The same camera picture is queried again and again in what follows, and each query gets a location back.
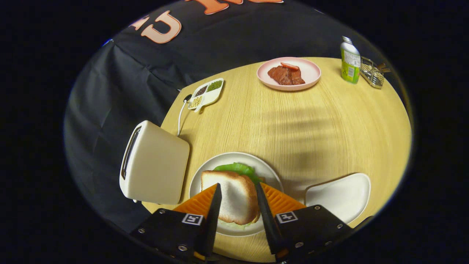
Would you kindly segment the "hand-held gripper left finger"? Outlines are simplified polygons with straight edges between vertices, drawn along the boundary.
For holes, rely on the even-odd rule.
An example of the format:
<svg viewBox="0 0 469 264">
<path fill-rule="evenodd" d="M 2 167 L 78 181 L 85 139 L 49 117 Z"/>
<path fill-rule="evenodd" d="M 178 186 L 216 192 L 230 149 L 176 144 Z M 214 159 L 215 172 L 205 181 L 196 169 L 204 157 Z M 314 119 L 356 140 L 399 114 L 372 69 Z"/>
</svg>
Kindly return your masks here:
<svg viewBox="0 0 469 264">
<path fill-rule="evenodd" d="M 206 263 L 213 252 L 221 185 L 214 184 L 174 209 L 157 209 L 130 236 L 172 263 Z"/>
</svg>

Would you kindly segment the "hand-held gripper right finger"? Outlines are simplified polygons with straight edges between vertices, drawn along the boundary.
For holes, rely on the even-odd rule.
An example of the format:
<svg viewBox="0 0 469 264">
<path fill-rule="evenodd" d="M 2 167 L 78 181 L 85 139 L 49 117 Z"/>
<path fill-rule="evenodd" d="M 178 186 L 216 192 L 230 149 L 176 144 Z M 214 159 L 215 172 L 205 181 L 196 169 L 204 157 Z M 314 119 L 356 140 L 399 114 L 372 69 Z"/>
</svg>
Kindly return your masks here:
<svg viewBox="0 0 469 264">
<path fill-rule="evenodd" d="M 354 233 L 322 205 L 307 207 L 263 182 L 255 187 L 266 239 L 277 263 L 304 262 Z"/>
</svg>

